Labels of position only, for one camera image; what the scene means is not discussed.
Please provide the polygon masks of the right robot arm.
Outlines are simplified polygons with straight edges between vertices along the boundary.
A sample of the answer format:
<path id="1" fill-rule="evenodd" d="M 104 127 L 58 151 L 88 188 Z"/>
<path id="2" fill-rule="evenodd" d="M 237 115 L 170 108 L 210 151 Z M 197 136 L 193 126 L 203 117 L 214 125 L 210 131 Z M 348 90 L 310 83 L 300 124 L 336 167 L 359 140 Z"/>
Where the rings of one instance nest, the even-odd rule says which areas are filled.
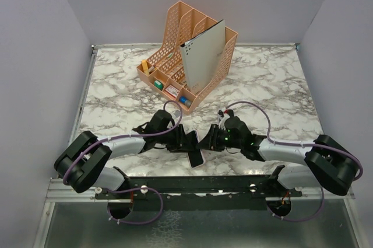
<path id="1" fill-rule="evenodd" d="M 315 141 L 270 142 L 266 136 L 250 132 L 237 116 L 225 119 L 222 127 L 211 125 L 207 135 L 196 146 L 216 152 L 226 148 L 239 149 L 252 161 L 286 162 L 288 165 L 268 181 L 268 190 L 275 196 L 297 187 L 322 187 L 344 196 L 358 172 L 357 162 L 326 135 Z"/>

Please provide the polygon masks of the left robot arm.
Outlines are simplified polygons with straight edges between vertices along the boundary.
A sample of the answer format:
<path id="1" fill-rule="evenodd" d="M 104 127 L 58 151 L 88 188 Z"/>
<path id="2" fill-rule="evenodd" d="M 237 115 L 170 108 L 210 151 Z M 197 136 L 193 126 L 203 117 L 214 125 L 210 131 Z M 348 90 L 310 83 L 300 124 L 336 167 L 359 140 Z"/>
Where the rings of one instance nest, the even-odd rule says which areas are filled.
<path id="1" fill-rule="evenodd" d="M 125 174 L 105 166 L 111 157 L 143 153 L 157 144 L 169 152 L 191 153 L 197 143 L 196 131 L 186 133 L 169 112 L 158 110 L 150 121 L 132 129 L 131 134 L 99 138 L 90 131 L 82 132 L 56 159 L 54 169 L 64 184 L 77 193 L 99 186 L 122 198 L 127 195 L 129 184 Z"/>

